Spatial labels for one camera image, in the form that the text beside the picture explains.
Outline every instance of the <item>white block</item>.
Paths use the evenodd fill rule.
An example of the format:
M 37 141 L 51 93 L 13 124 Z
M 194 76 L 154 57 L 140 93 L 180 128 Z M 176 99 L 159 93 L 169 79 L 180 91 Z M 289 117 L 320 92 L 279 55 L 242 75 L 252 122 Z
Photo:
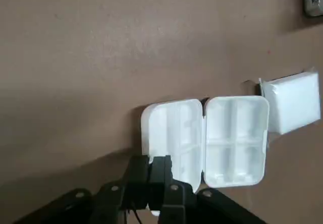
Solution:
M 317 72 L 304 72 L 262 83 L 270 104 L 270 132 L 285 134 L 320 119 Z

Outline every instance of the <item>cable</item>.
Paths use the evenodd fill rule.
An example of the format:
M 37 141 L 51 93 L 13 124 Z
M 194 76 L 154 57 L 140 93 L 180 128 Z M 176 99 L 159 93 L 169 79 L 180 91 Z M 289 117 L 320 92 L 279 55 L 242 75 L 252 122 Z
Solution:
M 132 211 L 133 211 L 133 213 L 135 214 L 135 216 L 136 216 L 136 218 L 137 218 L 137 221 L 139 222 L 139 224 L 142 224 L 142 222 L 141 222 L 141 220 L 140 220 L 140 218 L 139 218 L 139 216 L 138 216 L 138 214 L 137 214 L 137 211 L 136 211 L 135 205 L 134 205 L 133 203 L 131 204 L 131 207 L 132 207 Z
M 127 211 L 126 210 L 124 211 L 123 218 L 124 218 L 125 224 L 127 224 Z

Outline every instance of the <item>screw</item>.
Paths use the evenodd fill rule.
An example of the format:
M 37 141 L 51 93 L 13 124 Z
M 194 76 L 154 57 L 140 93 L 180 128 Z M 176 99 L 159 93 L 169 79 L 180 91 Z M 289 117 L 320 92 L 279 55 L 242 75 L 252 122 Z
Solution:
M 320 2 L 321 2 L 321 0 L 312 0 L 313 5 L 319 5 Z
M 206 196 L 206 197 L 211 197 L 212 196 L 212 192 L 210 190 L 205 190 L 203 192 L 203 195 Z
M 116 185 L 112 186 L 112 188 L 111 188 L 111 190 L 112 190 L 112 191 L 116 191 L 116 190 L 118 190 L 118 189 L 119 189 L 119 187 L 118 187 L 118 186 L 116 186 Z
M 177 185 L 171 185 L 171 189 L 172 190 L 178 190 L 178 186 Z
M 75 197 L 76 198 L 82 198 L 84 196 L 84 193 L 83 192 L 78 192 Z

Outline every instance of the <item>pill organizer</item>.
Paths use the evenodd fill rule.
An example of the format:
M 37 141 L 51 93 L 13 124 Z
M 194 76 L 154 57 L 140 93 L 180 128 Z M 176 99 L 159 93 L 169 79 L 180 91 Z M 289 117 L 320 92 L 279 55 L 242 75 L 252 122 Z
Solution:
M 264 176 L 269 104 L 262 96 L 157 103 L 141 116 L 142 153 L 170 155 L 173 178 L 197 191 L 257 184 Z

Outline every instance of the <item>pill box compartment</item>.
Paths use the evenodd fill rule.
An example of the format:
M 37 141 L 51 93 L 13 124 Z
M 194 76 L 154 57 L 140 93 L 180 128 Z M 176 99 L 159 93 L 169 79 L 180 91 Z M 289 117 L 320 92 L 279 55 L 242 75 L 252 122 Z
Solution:
M 142 153 L 170 155 L 173 178 L 197 190 L 254 185 L 264 176 L 269 105 L 261 96 L 150 105 L 141 118 Z

